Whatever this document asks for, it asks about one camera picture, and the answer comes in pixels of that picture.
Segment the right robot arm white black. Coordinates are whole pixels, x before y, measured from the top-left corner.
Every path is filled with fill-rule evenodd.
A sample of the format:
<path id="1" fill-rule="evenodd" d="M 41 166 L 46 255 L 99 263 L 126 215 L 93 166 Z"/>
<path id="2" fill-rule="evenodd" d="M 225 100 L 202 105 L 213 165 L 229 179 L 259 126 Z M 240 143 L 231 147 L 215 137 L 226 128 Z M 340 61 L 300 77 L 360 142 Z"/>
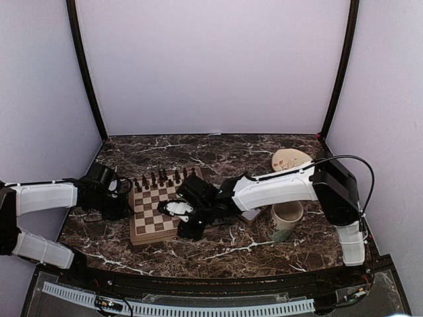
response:
<path id="1" fill-rule="evenodd" d="M 297 167 L 261 176 L 242 174 L 226 179 L 219 188 L 191 174 L 177 189 L 178 199 L 160 201 L 157 209 L 180 218 L 179 237 L 200 240 L 216 219 L 278 203 L 318 201 L 342 248 L 345 266 L 338 270 L 337 280 L 350 287 L 363 275 L 366 206 L 360 204 L 356 177 L 341 163 L 343 158 L 321 152 Z"/>

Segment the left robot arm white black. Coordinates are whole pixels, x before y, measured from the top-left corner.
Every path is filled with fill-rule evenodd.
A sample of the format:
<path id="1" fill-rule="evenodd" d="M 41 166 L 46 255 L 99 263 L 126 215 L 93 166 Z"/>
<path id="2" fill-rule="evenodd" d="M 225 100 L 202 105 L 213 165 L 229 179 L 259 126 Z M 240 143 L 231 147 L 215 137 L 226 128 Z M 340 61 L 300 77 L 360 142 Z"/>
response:
<path id="1" fill-rule="evenodd" d="M 133 184 L 129 178 L 112 177 L 65 179 L 39 184 L 1 184 L 1 255 L 67 270 L 68 278 L 79 288 L 93 283 L 93 273 L 86 268 L 86 256 L 68 246 L 32 234 L 17 225 L 25 214 L 49 209 L 79 207 L 87 213 L 96 211 L 106 220 L 125 217 L 132 212 L 128 195 Z"/>

